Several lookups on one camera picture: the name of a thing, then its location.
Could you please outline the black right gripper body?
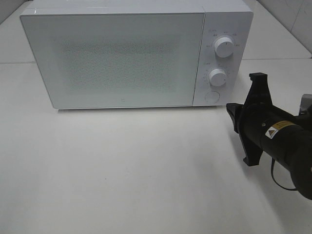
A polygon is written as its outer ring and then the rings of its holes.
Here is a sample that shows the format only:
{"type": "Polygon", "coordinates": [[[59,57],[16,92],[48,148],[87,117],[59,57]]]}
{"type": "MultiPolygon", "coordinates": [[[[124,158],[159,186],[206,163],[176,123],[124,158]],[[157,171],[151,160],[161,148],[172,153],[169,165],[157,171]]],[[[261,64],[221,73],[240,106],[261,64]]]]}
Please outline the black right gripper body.
{"type": "Polygon", "coordinates": [[[261,138],[276,122],[288,120],[289,113],[274,106],[268,88],[268,75],[251,73],[251,88],[246,97],[239,119],[243,123],[242,145],[246,154],[243,161],[248,166],[259,164],[263,153],[261,138]]]}

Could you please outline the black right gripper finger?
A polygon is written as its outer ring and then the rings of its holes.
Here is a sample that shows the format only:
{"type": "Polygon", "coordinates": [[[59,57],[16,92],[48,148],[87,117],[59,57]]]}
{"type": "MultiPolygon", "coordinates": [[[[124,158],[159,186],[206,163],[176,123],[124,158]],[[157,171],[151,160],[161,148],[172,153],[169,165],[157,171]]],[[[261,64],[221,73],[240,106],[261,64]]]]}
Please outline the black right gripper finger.
{"type": "Polygon", "coordinates": [[[238,103],[227,103],[226,104],[226,110],[232,120],[232,122],[237,122],[241,115],[241,111],[243,108],[243,104],[238,103]]]}
{"type": "Polygon", "coordinates": [[[242,140],[242,137],[244,136],[242,120],[235,119],[233,121],[233,124],[234,124],[234,131],[239,135],[240,140],[242,140]]]}

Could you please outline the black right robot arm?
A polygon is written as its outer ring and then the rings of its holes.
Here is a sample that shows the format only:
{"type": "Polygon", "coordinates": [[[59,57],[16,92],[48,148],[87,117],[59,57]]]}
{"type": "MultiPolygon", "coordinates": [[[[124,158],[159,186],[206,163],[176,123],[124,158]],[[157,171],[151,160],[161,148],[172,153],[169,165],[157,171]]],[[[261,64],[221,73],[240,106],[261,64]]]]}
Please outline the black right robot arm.
{"type": "Polygon", "coordinates": [[[290,172],[294,188],[312,198],[312,96],[301,98],[299,114],[294,116],[273,105],[268,76],[250,73],[252,85],[244,104],[228,103],[234,131],[245,152],[243,161],[256,166],[263,153],[290,172]]]}

